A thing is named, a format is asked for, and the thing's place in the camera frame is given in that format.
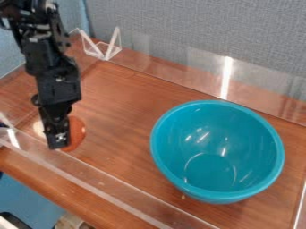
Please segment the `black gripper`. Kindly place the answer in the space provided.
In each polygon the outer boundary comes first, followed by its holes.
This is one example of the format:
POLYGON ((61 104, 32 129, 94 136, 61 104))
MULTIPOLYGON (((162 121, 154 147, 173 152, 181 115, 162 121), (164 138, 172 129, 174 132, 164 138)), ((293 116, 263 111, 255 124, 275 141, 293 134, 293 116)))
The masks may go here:
POLYGON ((26 73, 34 77, 40 119, 49 149, 70 144, 68 114, 81 99, 80 72, 74 59, 65 54, 62 43, 50 38, 27 38, 21 42, 26 73))

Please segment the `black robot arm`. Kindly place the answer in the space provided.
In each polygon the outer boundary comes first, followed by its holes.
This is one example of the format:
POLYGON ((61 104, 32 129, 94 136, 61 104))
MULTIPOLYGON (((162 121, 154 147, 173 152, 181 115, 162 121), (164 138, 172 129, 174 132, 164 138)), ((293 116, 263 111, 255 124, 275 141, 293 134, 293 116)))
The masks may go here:
POLYGON ((58 5, 52 0, 0 0, 0 28, 13 34, 25 58, 26 73, 34 77, 37 94, 32 104, 40 112, 50 149, 70 149, 73 103, 81 100, 81 79, 58 5))

